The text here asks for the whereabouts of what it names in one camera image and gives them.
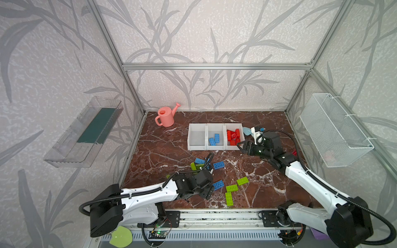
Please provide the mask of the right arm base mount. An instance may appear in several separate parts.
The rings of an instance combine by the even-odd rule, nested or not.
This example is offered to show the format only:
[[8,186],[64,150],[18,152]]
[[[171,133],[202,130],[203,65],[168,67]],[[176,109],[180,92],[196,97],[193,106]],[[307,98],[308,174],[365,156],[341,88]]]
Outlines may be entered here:
[[258,213],[264,227],[279,227],[277,210],[263,210]]

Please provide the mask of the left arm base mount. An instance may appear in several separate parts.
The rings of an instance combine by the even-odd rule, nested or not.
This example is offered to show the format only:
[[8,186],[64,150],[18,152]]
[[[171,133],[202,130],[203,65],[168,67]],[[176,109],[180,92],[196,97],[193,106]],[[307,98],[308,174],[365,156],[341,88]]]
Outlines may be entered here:
[[180,211],[165,211],[159,214],[155,227],[178,228],[181,220]]

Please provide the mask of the red lego pair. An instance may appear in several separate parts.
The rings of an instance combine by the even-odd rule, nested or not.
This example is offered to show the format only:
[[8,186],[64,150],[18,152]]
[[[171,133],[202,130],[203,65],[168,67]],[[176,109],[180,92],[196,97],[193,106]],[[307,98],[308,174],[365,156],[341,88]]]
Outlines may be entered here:
[[235,130],[235,139],[240,139],[240,130],[239,129]]

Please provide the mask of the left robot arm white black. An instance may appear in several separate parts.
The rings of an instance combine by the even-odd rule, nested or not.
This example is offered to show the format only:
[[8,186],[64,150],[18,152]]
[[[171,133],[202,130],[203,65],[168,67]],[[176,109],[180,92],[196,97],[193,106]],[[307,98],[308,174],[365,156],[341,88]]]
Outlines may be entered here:
[[79,212],[90,218],[90,236],[100,237],[119,226],[162,224],[166,220],[164,202],[188,200],[200,196],[209,200],[215,190],[214,169],[172,174],[165,182],[134,189],[113,184],[95,199],[79,206]]

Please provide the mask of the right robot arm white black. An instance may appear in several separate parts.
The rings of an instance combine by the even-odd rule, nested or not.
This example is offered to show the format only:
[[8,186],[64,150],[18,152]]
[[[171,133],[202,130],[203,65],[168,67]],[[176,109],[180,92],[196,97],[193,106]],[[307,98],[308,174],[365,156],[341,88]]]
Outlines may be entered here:
[[[339,248],[383,246],[392,243],[397,231],[391,222],[368,208],[360,197],[352,198],[332,187],[301,163],[299,154],[286,152],[281,143],[281,130],[264,130],[260,127],[243,128],[244,135],[254,140],[239,142],[237,147],[248,156],[257,156],[268,162],[273,168],[299,184],[313,196],[323,209],[313,209],[290,201],[281,206],[281,222],[301,223],[326,234]],[[373,235],[371,218],[375,217],[390,230],[388,237],[370,241]]]

